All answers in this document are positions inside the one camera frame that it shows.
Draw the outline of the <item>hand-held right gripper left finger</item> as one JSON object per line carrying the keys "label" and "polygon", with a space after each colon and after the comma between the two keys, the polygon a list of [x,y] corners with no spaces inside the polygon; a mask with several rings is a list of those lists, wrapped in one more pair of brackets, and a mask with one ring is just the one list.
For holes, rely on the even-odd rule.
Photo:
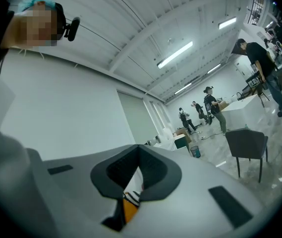
{"label": "hand-held right gripper left finger", "polygon": [[117,200],[103,197],[91,181],[95,165],[124,150],[126,145],[97,154],[43,161],[38,151],[28,148],[36,186],[53,222],[53,234],[44,238],[139,238],[136,231],[115,230],[124,215],[117,211]]}

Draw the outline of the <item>white kitchen island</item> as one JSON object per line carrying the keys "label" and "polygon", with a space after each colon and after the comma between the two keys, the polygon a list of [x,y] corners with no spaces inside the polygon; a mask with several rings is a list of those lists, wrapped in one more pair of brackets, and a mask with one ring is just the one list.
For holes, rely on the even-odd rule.
{"label": "white kitchen island", "polygon": [[226,126],[229,130],[249,128],[256,130],[258,123],[265,116],[265,109],[257,95],[246,99],[232,102],[222,114],[226,119]]}

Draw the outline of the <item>blue hair cap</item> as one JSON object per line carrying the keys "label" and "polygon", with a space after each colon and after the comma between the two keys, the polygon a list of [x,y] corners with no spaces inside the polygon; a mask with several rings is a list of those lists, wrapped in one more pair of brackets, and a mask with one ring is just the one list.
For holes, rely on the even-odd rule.
{"label": "blue hair cap", "polygon": [[56,2],[54,0],[22,0],[18,4],[17,11],[23,12],[23,11],[27,10],[28,8],[33,7],[38,2],[44,2],[45,6],[48,6],[52,9],[55,9],[55,6],[56,6]]}

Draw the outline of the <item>cardboard box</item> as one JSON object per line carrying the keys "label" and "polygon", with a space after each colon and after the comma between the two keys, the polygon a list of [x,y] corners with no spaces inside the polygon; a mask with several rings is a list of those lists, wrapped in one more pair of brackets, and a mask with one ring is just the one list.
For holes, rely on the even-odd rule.
{"label": "cardboard box", "polygon": [[189,143],[192,141],[187,130],[185,128],[178,129],[173,133],[174,143],[177,149],[186,147],[187,151],[190,151]]}

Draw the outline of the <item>white sink cabinet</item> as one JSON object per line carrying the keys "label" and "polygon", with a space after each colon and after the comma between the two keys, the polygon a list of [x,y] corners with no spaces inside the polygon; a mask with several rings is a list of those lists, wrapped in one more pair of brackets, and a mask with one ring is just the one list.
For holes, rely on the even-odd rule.
{"label": "white sink cabinet", "polygon": [[158,143],[154,137],[152,140],[148,140],[145,143],[145,145],[162,148],[168,151],[174,151],[186,156],[192,156],[190,151],[189,152],[187,151],[186,147],[182,147],[180,149],[176,148],[176,145],[174,143],[173,133],[169,128],[163,128],[163,134],[159,134],[158,136],[161,139],[161,143]]}

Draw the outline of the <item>ceiling tube light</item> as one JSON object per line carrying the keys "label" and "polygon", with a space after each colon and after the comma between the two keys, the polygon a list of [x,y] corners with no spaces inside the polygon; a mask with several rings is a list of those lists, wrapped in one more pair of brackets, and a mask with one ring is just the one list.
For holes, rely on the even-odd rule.
{"label": "ceiling tube light", "polygon": [[158,69],[163,68],[166,66],[168,63],[170,63],[172,60],[174,60],[176,57],[178,57],[180,54],[185,52],[186,50],[190,49],[193,46],[193,41],[190,41],[187,43],[185,46],[168,56],[167,58],[163,59],[161,62],[157,64]]}
{"label": "ceiling tube light", "polygon": [[183,90],[187,89],[188,87],[190,87],[192,85],[192,83],[188,83],[187,85],[185,85],[184,87],[182,87],[181,89],[177,90],[174,94],[177,95],[180,92],[182,92]]}
{"label": "ceiling tube light", "polygon": [[212,73],[213,71],[215,71],[216,69],[218,69],[221,66],[221,63],[219,63],[218,65],[216,65],[215,67],[213,67],[212,69],[210,69],[207,74]]}
{"label": "ceiling tube light", "polygon": [[228,19],[228,20],[226,20],[224,22],[221,22],[221,23],[218,24],[218,29],[220,30],[220,29],[223,29],[223,28],[225,28],[225,27],[227,27],[227,26],[229,26],[231,24],[234,24],[236,22],[236,20],[237,20],[237,18],[233,17],[233,18]]}

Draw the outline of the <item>black metal rack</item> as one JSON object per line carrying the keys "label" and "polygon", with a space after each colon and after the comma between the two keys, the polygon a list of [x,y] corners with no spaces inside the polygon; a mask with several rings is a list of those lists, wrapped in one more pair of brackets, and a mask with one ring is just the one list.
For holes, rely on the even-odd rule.
{"label": "black metal rack", "polygon": [[257,25],[264,9],[265,0],[251,0],[252,4],[247,7],[247,24]]}

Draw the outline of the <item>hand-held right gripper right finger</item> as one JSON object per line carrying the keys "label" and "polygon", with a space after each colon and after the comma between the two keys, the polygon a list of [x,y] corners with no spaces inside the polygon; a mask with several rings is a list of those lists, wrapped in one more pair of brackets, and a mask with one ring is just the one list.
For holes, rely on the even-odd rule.
{"label": "hand-held right gripper right finger", "polygon": [[165,199],[141,202],[133,219],[121,230],[124,238],[229,238],[237,228],[229,221],[209,190],[223,187],[254,220],[264,205],[247,187],[214,165],[189,155],[153,147],[179,165],[182,178]]}

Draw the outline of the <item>black frame table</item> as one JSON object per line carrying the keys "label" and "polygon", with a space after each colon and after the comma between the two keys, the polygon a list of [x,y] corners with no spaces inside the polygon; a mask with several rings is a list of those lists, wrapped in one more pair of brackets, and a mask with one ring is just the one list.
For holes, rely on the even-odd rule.
{"label": "black frame table", "polygon": [[257,95],[261,100],[262,106],[264,107],[264,103],[263,103],[261,96],[264,96],[268,101],[269,101],[269,98],[263,92],[264,82],[262,80],[260,72],[258,71],[254,73],[252,76],[247,78],[245,81],[247,83],[247,89],[248,89],[246,96],[248,97],[248,96]]}

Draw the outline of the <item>dark chair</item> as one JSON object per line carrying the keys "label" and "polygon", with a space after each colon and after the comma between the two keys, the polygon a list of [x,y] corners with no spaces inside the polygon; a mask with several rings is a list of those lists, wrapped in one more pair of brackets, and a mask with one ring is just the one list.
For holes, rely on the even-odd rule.
{"label": "dark chair", "polygon": [[262,179],[263,158],[268,162],[268,136],[262,132],[241,128],[231,130],[225,134],[231,155],[235,157],[237,163],[238,177],[240,178],[239,159],[244,158],[260,160],[259,179]]}

